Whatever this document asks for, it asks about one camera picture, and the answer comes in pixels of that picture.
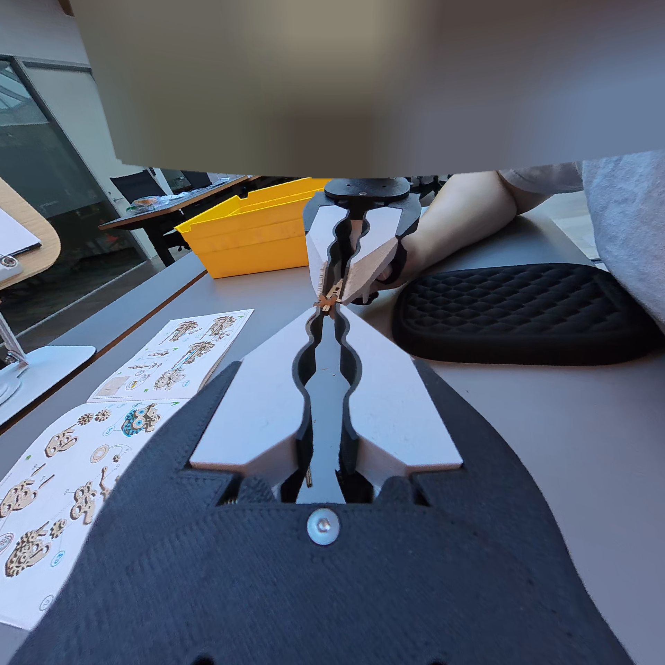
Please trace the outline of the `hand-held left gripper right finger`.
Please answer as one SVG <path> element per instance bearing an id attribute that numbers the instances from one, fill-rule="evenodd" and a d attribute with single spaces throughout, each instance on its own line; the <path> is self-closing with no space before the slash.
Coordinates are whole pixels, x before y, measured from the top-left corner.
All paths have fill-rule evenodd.
<path id="1" fill-rule="evenodd" d="M 338 307 L 343 401 L 340 470 L 347 503 L 370 503 L 393 476 L 457 469 L 462 459 L 409 354 Z"/>

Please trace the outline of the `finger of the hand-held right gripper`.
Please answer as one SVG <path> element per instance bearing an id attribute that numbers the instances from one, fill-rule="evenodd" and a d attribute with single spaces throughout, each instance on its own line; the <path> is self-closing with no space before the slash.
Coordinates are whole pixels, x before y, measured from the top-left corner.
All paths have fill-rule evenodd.
<path id="1" fill-rule="evenodd" d="M 349 304 L 366 299 L 370 286 L 394 258 L 396 237 L 402 210 L 369 210 L 364 216 L 368 228 L 356 244 L 355 254 L 347 264 L 344 289 L 340 301 Z"/>
<path id="2" fill-rule="evenodd" d="M 331 287 L 343 278 L 343 246 L 337 229 L 348 239 L 351 225 L 349 211 L 335 204 L 305 205 L 305 241 L 309 274 L 317 298 L 327 296 Z"/>

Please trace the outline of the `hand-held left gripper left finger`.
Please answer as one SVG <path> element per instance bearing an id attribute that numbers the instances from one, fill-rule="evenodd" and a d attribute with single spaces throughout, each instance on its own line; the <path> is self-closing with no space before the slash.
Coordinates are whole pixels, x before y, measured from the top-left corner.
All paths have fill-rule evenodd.
<path id="1" fill-rule="evenodd" d="M 312 458 L 311 399 L 324 314 L 310 308 L 245 356 L 189 462 L 260 476 L 294 503 Z"/>

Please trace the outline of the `person's right forearm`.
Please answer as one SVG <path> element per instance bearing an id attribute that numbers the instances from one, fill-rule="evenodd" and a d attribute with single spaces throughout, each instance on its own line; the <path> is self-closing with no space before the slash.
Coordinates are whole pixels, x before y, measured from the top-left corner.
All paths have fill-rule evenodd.
<path id="1" fill-rule="evenodd" d="M 498 171 L 456 174 L 421 218 L 417 230 L 437 237 L 441 256 L 489 237 L 517 215 L 517 202 Z"/>

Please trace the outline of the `background desk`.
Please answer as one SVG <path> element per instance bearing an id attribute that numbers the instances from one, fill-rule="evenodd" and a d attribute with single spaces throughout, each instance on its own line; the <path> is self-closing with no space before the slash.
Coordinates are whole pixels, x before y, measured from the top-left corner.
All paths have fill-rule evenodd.
<path id="1" fill-rule="evenodd" d="M 175 239 L 167 239 L 167 233 L 199 212 L 210 209 L 233 197 L 247 195 L 260 184 L 261 176 L 240 176 L 225 184 L 204 188 L 198 194 L 188 194 L 178 201 L 157 206 L 155 210 L 129 215 L 125 218 L 109 221 L 98 226 L 101 231 L 119 228 L 127 231 L 143 229 L 165 267 L 172 265 L 175 259 L 170 248 L 175 247 Z"/>

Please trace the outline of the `person's right hand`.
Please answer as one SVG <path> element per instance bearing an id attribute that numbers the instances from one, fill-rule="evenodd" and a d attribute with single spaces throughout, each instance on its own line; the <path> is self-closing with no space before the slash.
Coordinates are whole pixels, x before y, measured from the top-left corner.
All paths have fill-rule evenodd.
<path id="1" fill-rule="evenodd" d="M 441 262 L 446 254 L 440 255 L 439 244 L 436 236 L 421 229 L 404 237 L 400 247 L 404 249 L 406 254 L 404 266 L 399 276 L 391 277 L 392 265 L 388 265 L 381 276 L 371 284 L 370 295 L 374 296 L 375 293 L 383 290 L 402 287 L 430 267 Z"/>

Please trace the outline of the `yellow plastic bin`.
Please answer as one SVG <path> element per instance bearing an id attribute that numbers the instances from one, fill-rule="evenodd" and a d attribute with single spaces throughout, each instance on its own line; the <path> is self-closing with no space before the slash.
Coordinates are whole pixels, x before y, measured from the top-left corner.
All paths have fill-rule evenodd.
<path id="1" fill-rule="evenodd" d="M 235 195 L 176 230 L 212 278 L 307 266 L 303 209 L 328 181 L 297 179 Z"/>

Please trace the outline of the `black honeycomb cushion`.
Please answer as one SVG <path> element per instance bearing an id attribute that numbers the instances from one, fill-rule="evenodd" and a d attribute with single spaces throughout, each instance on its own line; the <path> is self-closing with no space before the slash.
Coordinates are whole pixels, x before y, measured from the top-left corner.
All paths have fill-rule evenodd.
<path id="1" fill-rule="evenodd" d="M 447 271 L 411 282 L 392 335 L 432 361 L 589 366 L 664 345 L 654 320 L 611 276 L 545 263 Z"/>

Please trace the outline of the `assembly instruction booklet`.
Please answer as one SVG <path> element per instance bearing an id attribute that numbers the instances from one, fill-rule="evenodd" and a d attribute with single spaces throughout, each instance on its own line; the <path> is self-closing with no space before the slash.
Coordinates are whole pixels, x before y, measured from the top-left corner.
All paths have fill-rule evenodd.
<path id="1" fill-rule="evenodd" d="M 253 309 L 171 320 L 1 482 L 1 621 L 30 630 L 60 591 L 120 476 L 206 383 Z"/>

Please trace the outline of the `wooden document stand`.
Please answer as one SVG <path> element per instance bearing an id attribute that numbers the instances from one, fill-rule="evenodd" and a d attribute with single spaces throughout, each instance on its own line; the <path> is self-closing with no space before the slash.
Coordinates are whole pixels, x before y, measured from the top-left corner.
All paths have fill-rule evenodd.
<path id="1" fill-rule="evenodd" d="M 1 255 L 1 289 L 18 284 L 48 269 L 61 251 L 53 226 L 4 180 L 1 209 L 41 240 L 41 246 L 17 256 Z M 1 423 L 38 399 L 72 374 L 96 352 L 94 346 L 44 346 L 26 353 L 4 318 L 1 318 Z"/>

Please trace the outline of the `printed instruction sheet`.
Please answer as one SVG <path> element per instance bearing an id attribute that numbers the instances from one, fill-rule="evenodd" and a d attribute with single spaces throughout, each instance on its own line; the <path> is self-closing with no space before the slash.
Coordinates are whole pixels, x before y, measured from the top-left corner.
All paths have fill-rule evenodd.
<path id="1" fill-rule="evenodd" d="M 41 246 L 41 240 L 0 209 L 1 255 L 17 256 Z"/>

